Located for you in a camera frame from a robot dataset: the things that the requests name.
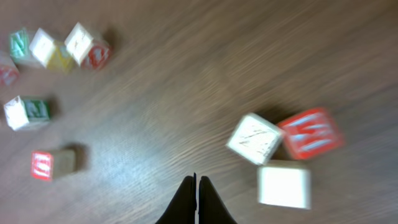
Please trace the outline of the plain wooden block red side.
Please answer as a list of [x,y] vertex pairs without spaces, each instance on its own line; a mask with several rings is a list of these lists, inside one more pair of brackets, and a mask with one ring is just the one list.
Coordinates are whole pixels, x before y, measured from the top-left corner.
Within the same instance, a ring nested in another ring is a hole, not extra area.
[[283,131],[257,114],[242,117],[226,146],[249,162],[266,164],[282,142]]

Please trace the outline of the wooden block teal side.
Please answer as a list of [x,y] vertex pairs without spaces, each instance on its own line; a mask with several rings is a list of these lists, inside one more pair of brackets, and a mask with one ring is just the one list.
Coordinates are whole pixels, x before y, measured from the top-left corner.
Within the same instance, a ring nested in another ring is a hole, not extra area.
[[258,202],[311,208],[311,172],[299,161],[271,160],[257,170]]

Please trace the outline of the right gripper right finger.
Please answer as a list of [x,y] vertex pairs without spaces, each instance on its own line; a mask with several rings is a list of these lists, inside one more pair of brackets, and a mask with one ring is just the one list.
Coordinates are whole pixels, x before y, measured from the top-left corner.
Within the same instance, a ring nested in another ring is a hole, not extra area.
[[237,224],[207,176],[199,183],[199,224]]

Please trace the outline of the red letter M block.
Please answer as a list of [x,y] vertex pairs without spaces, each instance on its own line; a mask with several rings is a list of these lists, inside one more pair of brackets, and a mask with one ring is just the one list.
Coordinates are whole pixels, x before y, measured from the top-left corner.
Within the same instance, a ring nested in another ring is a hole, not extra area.
[[284,146],[296,160],[307,160],[336,149],[344,139],[329,112],[312,108],[277,124],[283,131]]

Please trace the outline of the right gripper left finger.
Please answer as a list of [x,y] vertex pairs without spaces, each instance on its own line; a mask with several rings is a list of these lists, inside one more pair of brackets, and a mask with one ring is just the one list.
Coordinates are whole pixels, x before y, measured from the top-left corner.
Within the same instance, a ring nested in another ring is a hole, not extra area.
[[194,224],[197,210],[197,176],[186,176],[165,212],[155,224]]

